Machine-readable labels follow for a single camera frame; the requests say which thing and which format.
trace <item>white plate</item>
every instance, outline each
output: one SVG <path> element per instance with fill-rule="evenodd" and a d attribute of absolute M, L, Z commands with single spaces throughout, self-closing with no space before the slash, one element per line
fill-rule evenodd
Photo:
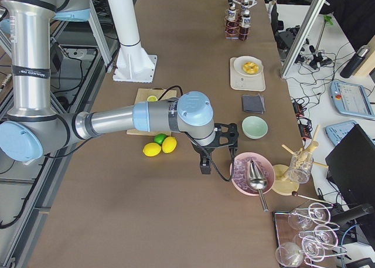
<path fill-rule="evenodd" d="M 242 69 L 243 65 L 246 62 L 253 62 L 253 63 L 257 64 L 258 67 L 259 67 L 259 71 L 257 73 L 253 73 L 253 74 L 246 73 Z M 263 72 L 262 61 L 257 59 L 257 58 L 251 57 L 251 56 L 241 56 L 241 57 L 236 58 L 233 62 L 233 67 L 234 67 L 234 69 L 237 73 L 242 74 L 243 76 L 258 76 L 261 72 Z"/>

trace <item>orange food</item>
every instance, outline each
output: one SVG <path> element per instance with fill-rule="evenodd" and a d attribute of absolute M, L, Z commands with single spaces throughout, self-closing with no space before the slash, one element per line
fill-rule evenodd
<path fill-rule="evenodd" d="M 259 72 L 259 67 L 254 62 L 246 62 L 242 66 L 242 69 L 244 70 L 244 72 L 246 72 L 248 74 L 254 74 L 254 73 Z"/>

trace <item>small bowl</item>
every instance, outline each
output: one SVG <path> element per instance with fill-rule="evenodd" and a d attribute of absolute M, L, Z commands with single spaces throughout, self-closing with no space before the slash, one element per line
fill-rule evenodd
<path fill-rule="evenodd" d="M 248 138 L 259 139 L 266 135 L 268 126 L 260 117 L 251 116 L 242 121 L 242 130 Z"/>
<path fill-rule="evenodd" d="M 258 65 L 259 67 L 259 71 L 257 73 L 253 73 L 253 74 L 248 74 L 246 73 L 242 67 L 245 63 L 247 62 L 253 62 L 255 64 Z M 251 57 L 251 56 L 241 56 L 241 57 L 238 57 L 234 60 L 233 62 L 233 67 L 235 69 L 235 71 L 243 76 L 257 76 L 259 75 L 260 73 L 263 72 L 263 64 L 262 64 L 262 61 L 257 59 L 257 58 L 254 58 L 254 57 Z"/>

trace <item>white pillar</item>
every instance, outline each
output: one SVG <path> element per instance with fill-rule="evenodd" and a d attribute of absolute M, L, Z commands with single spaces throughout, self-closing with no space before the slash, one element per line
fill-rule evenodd
<path fill-rule="evenodd" d="M 156 55 L 142 48 L 133 0 L 108 0 L 121 48 L 113 79 L 150 83 L 154 78 Z"/>

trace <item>white desk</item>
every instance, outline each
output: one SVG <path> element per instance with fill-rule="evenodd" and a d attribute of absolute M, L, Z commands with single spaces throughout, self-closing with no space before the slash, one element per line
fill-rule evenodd
<path fill-rule="evenodd" d="M 286 28 L 292 28 L 296 25 L 302 24 L 304 16 L 306 15 L 307 10 L 308 10 L 308 6 L 277 5 L 277 9 L 279 13 L 279 20 L 284 21 L 284 28 L 286 29 Z M 324 50 L 327 53 L 337 54 L 338 50 L 341 48 L 340 52 L 337 55 L 338 60 L 336 61 L 336 64 L 335 64 L 335 68 L 337 69 L 342 64 L 344 64 L 345 61 L 349 60 L 352 57 L 351 53 L 354 53 L 354 49 L 352 48 L 351 44 L 348 43 L 346 36 L 342 32 L 340 26 L 338 25 L 333 15 L 331 16 L 333 18 L 332 19 L 333 25 L 327 24 L 325 26 L 325 30 L 323 32 L 323 36 L 322 36 L 319 49 Z M 319 15 L 308 36 L 311 45 L 316 46 L 319 34 L 322 29 L 322 25 L 323 25 L 323 16 Z M 304 52 L 304 54 L 310 54 L 308 46 L 306 46 L 305 49 L 306 51 Z M 327 55 L 327 56 L 329 56 L 332 60 L 334 60 L 335 58 L 334 55 Z M 335 74 L 336 79 L 343 80 L 348 83 L 361 84 L 364 87 L 368 88 L 369 90 L 372 90 L 373 87 L 375 86 L 374 81 L 372 81 L 370 76 L 367 76 L 367 77 L 353 77 L 352 76 L 349 79 L 341 78 L 340 71 L 343 67 L 344 66 L 342 66 L 336 72 Z M 323 79 L 331 75 L 332 72 L 333 70 L 331 67 L 323 67 L 320 69 L 320 71 L 314 73 L 313 76 L 315 77 L 315 79 Z M 303 86 L 304 92 L 309 96 L 317 94 L 317 93 L 322 93 L 320 97 L 320 103 L 317 106 L 310 108 L 309 111 L 305 112 L 305 115 L 307 116 L 307 118 L 310 118 L 312 120 L 312 125 L 313 125 L 314 130 L 318 124 L 321 126 L 321 130 L 317 137 L 317 141 L 319 142 L 319 147 L 314 153 L 315 161 L 321 162 L 321 163 L 325 163 L 325 158 L 334 148 L 334 145 L 328 139 L 324 131 L 324 128 L 327 125 L 334 124 L 334 123 L 341 123 L 343 121 L 352 119 L 352 120 L 357 121 L 357 123 L 360 124 L 362 129 L 364 129 L 364 131 L 368 133 L 368 135 L 371 136 L 371 138 L 375 138 L 375 121 L 365 120 L 365 119 L 361 119 L 357 117 L 351 118 L 348 116 L 344 116 L 343 114 L 340 114 L 337 111 L 330 97 L 330 91 L 329 91 L 330 83 L 328 81 L 330 79 L 332 79 L 332 77 L 328 77 L 326 81 L 324 81 L 325 83 L 327 83 L 325 89 L 324 89 L 324 86 L 322 85 L 323 81 L 321 80 L 318 80 L 316 85 Z M 301 90 L 299 83 L 296 80 L 299 82 L 303 82 L 303 83 L 313 84 L 314 79 L 312 75 L 310 74 L 310 72 L 304 67 L 301 67 L 300 64 L 295 64 L 292 66 L 292 68 L 290 69 L 287 75 L 289 93 L 291 97 L 300 98 L 300 97 L 303 97 L 304 94 Z M 371 102 L 375 102 L 375 91 L 372 92 L 369 99 Z M 311 97 L 311 101 L 316 102 L 316 97 Z M 313 176 L 315 189 L 320 188 L 323 194 L 334 191 L 332 186 L 326 180 L 326 174 L 327 174 L 327 169 L 316 166 L 316 165 L 313 166 L 312 176 Z M 335 202 L 336 193 L 326 195 L 325 199 L 331 202 Z M 353 258 L 353 260 L 351 261 L 361 259 L 364 257 L 371 257 L 373 261 L 375 261 L 375 252 L 370 246 L 363 246 L 360 244 L 351 244 L 346 247 L 348 248 L 349 256 Z"/>

